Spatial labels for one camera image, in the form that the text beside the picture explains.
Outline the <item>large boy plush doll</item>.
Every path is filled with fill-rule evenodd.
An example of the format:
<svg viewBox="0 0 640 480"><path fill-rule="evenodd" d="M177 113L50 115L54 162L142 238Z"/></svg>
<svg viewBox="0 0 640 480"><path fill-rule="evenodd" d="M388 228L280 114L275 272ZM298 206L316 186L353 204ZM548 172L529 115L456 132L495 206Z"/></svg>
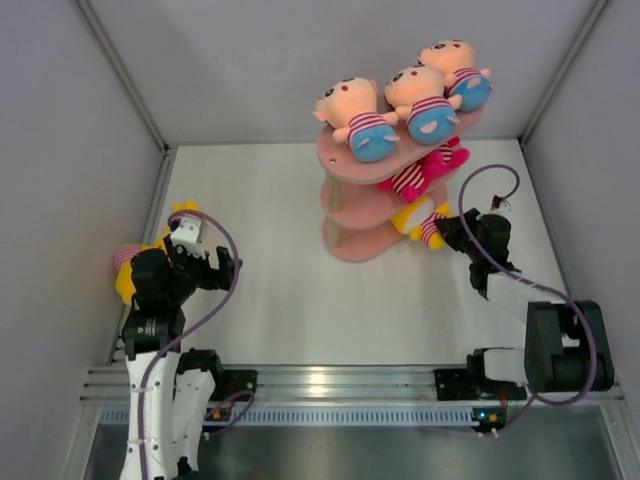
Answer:
<svg viewBox="0 0 640 480"><path fill-rule="evenodd" d="M459 95L463 112L482 108L493 92L491 70L476 65L475 49L464 40L439 40L425 47L418 61L421 65L433 66L441 73L445 97Z"/></svg>

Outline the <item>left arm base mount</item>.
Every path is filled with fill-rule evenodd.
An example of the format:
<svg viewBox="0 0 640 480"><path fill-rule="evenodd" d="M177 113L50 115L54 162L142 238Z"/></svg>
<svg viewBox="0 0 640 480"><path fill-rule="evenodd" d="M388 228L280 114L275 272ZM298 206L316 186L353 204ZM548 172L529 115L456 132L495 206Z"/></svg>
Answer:
<svg viewBox="0 0 640 480"><path fill-rule="evenodd" d="M226 369L214 376L215 390L212 401L222 401L234 393L251 390L255 391L258 372L254 369Z"/></svg>

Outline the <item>white pink plush glasses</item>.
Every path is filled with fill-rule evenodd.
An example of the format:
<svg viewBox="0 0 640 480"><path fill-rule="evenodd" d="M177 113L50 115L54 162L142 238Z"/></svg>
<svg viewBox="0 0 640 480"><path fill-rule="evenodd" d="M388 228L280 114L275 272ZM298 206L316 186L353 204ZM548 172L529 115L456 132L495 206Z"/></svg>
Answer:
<svg viewBox="0 0 640 480"><path fill-rule="evenodd" d="M470 158L470 151L455 136L436 150L436 164L444 173L454 171L464 165Z"/></svg>

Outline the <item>yellow plush corner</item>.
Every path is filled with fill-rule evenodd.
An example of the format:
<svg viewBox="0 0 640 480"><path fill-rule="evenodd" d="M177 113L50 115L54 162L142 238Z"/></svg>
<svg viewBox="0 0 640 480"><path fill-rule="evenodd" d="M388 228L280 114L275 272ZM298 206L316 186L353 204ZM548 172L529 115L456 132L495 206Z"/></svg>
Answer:
<svg viewBox="0 0 640 480"><path fill-rule="evenodd" d="M121 246L114 254L113 262L116 268L115 290L125 305L131 304L132 297L136 292L131 278L131 261L137 254L147 249L149 249L148 245L129 244Z"/></svg>

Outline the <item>yellow plush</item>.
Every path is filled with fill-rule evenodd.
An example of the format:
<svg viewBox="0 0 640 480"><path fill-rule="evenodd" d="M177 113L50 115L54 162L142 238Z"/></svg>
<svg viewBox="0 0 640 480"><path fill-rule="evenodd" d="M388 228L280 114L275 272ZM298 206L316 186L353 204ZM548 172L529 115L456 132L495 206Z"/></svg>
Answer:
<svg viewBox="0 0 640 480"><path fill-rule="evenodd" d="M391 217L395 229L410 240L421 242L431 250L442 248L445 241L435 224L449 214L447 202L434 202L423 196Z"/></svg>
<svg viewBox="0 0 640 480"><path fill-rule="evenodd" d="M196 212L200 212L201 211L199 205L195 201L186 200L183 203L174 203L173 206L172 206L171 213L174 214L174 213L182 211L182 210L193 210L193 211L196 211ZM157 239L153 243L153 247L154 248L160 248L161 250L166 251L166 247L165 247L165 244L164 244L164 237L167 236L170 233L171 233L171 228L170 228L168 223L165 223L164 226L161 228Z"/></svg>

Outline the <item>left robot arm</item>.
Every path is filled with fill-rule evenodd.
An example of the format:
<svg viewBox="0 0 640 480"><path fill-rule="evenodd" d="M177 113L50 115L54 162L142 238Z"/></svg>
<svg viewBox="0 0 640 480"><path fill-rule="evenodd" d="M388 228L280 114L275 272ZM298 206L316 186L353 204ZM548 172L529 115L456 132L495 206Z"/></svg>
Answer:
<svg viewBox="0 0 640 480"><path fill-rule="evenodd" d="M234 287L241 261L198 243L165 236L156 246L123 250L116 289L131 310L121 331L129 381L123 479L196 479L206 408L226 386L213 350L182 351L183 304L196 290Z"/></svg>

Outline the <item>white pink plush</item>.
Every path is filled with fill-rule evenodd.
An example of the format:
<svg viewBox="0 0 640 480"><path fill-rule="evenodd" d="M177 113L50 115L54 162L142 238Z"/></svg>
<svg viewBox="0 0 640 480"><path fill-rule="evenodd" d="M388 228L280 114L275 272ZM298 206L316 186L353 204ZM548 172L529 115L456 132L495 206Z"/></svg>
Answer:
<svg viewBox="0 0 640 480"><path fill-rule="evenodd" d="M446 162L440 151L433 151L398 173L379 182L382 191L392 191L404 203L410 204L423 195L428 187L445 174Z"/></svg>

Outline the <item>small boy plush doll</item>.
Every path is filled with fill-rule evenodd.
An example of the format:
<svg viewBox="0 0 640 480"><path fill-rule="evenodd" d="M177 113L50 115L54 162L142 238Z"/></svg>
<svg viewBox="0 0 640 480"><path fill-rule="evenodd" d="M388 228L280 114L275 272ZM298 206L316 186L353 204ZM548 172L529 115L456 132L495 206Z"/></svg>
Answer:
<svg viewBox="0 0 640 480"><path fill-rule="evenodd" d="M349 77L339 81L316 101L314 116L332 128L336 144L346 144L362 163L376 163L393 153L400 137L395 111L378 109L373 79Z"/></svg>

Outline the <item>aluminium mounting rail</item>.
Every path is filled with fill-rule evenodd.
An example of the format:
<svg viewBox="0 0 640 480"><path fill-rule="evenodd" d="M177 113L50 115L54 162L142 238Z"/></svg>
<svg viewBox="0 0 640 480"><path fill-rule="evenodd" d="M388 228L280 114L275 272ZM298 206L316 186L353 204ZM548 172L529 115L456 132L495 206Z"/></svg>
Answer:
<svg viewBox="0 0 640 480"><path fill-rule="evenodd" d="M225 370L256 370L254 392L259 401L266 403L434 403L437 392L433 371L455 367L227 365ZM129 400L130 387L123 365L91 367L80 390L80 402L124 404ZM622 389L614 383L608 392L590 393L583 401L605 404L622 400Z"/></svg>

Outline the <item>pink three-tier shelf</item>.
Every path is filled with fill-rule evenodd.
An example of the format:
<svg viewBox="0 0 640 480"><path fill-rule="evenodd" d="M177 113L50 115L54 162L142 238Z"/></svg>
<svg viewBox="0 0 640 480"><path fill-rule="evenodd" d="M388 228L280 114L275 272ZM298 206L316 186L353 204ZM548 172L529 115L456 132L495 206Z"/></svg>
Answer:
<svg viewBox="0 0 640 480"><path fill-rule="evenodd" d="M323 239L327 250L338 259L365 262L397 242L409 239L391 222L391 217L409 204L392 191L380 190L377 184L440 146L414 142L403 125L398 126L397 131L400 141L394 152L371 164L357 161L348 146L336 144L330 127L325 127L318 137L317 155L326 171L321 189L325 212ZM459 168L439 177L419 198L428 196L434 202L448 203L446 182Z"/></svg>

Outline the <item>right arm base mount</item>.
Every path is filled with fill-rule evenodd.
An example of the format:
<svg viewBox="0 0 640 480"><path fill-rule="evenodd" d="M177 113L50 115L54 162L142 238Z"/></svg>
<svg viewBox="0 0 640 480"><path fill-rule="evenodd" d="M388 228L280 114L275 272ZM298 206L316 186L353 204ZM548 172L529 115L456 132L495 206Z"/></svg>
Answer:
<svg viewBox="0 0 640 480"><path fill-rule="evenodd" d="M524 387L514 382L489 379L484 359L487 348L476 349L467 355L466 365L439 368L433 371L439 401L511 401L526 400Z"/></svg>

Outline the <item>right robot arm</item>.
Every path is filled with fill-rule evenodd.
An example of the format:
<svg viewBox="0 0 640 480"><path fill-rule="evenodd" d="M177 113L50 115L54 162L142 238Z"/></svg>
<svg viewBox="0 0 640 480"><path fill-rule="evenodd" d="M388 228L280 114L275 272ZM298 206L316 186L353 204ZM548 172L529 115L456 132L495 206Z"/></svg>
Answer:
<svg viewBox="0 0 640 480"><path fill-rule="evenodd" d="M615 370L600 306L527 282L509 261L511 223L475 209L435 222L445 243L470 260L470 283L525 326L521 348L484 347L468 356L468 388L491 396L503 383L536 393L608 391Z"/></svg>

